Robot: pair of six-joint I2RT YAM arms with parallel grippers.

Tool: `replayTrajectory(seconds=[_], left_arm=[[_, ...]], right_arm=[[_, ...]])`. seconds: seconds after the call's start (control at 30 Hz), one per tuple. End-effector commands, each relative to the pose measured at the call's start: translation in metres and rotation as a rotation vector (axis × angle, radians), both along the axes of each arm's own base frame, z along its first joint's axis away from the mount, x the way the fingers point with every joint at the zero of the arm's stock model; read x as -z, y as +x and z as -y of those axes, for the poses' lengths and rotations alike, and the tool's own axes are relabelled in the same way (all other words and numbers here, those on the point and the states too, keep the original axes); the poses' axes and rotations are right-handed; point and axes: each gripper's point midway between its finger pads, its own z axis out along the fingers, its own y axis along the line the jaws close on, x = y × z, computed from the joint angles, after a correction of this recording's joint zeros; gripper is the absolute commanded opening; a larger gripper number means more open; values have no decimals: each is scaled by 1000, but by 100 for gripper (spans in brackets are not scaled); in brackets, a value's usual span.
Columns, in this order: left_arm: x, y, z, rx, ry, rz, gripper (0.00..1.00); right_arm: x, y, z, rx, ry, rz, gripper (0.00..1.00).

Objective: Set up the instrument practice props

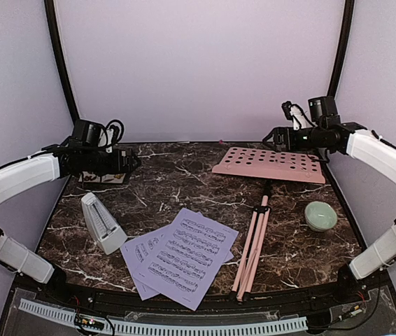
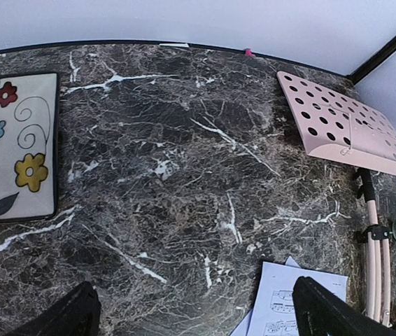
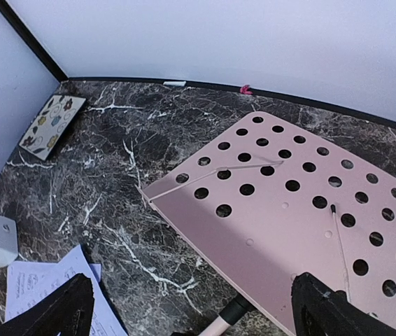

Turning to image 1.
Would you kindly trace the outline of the pink music stand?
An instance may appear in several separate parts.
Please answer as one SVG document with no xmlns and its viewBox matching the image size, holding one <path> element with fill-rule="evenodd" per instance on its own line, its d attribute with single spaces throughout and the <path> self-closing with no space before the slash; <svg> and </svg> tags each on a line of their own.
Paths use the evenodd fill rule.
<svg viewBox="0 0 396 336">
<path fill-rule="evenodd" d="M 272 181 L 324 184 L 325 177 L 313 155 L 308 157 L 298 153 L 242 147 L 230 148 L 223 159 L 213 166 L 212 172 L 266 180 L 262 201 L 253 208 L 239 268 L 229 293 L 230 300 L 246 302 L 250 299 L 271 214 L 269 200 Z"/>
</svg>

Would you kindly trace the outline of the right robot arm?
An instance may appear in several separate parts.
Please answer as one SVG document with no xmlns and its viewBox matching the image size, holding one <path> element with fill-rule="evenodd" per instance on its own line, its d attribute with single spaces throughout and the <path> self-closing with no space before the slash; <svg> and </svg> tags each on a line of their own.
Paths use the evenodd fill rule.
<svg viewBox="0 0 396 336">
<path fill-rule="evenodd" d="M 276 152 L 323 149 L 359 160 L 384 175 L 396 185 L 396 146 L 374 130 L 356 122 L 342 122 L 334 97 L 315 97 L 308 101 L 310 114 L 291 101 L 282 103 L 291 127 L 275 127 L 262 142 Z M 360 255 L 337 272 L 331 297 L 347 303 L 358 292 L 360 281 L 396 262 L 396 219 L 389 230 Z"/>
</svg>

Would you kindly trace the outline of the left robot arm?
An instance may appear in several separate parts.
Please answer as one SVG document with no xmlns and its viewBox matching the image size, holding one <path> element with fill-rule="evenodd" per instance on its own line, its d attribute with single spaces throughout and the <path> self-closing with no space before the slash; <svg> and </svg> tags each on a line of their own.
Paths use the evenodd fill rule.
<svg viewBox="0 0 396 336">
<path fill-rule="evenodd" d="M 16 195 L 46 182 L 67 176 L 126 176 L 140 167 L 133 150 L 117 147 L 125 132 L 119 120 L 107 125 L 79 119 L 61 144 L 0 167 L 0 205 Z M 67 305 L 73 291 L 65 284 L 66 274 L 58 266 L 7 236 L 0 228 L 0 264 L 44 284 L 46 295 L 58 305 Z"/>
</svg>

